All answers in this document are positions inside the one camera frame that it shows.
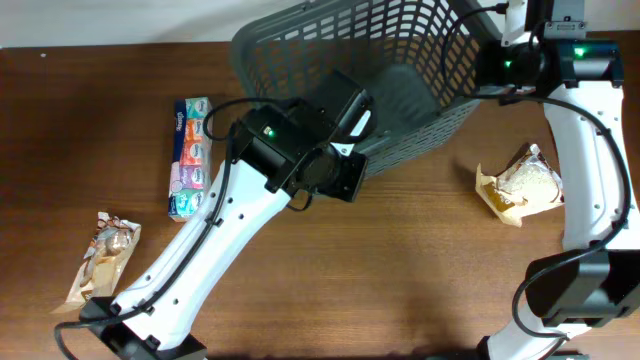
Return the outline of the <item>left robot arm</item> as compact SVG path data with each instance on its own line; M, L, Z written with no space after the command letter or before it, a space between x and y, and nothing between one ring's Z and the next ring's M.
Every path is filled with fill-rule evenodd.
M203 359L192 325L251 238L300 191L355 200L368 159L354 146L377 125L369 91L335 71L302 97L256 102L231 125L211 188L162 254L119 295L58 324L57 340L88 329L120 359Z

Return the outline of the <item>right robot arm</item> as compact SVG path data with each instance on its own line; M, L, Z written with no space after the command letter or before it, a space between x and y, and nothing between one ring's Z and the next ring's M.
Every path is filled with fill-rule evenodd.
M511 322L483 359L546 359L570 339L639 307L639 210L622 131L624 72L613 41L586 35L580 1L510 1L500 42L478 63L480 85L527 88L555 140L563 182L560 254L532 262Z

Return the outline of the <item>rice ball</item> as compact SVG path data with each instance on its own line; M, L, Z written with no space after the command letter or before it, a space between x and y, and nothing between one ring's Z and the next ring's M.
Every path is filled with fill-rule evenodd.
M537 144L498 176L476 168L475 190L506 225L521 227L524 217L564 205L563 183Z

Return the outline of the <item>grey plastic shopping basket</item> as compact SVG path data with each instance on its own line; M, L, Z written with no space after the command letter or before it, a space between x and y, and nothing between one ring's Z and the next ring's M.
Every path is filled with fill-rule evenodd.
M502 34L468 0L305 1L232 38L231 63L249 96L301 96L338 70L371 93L378 125L356 146L368 176L444 145L477 107L481 47Z

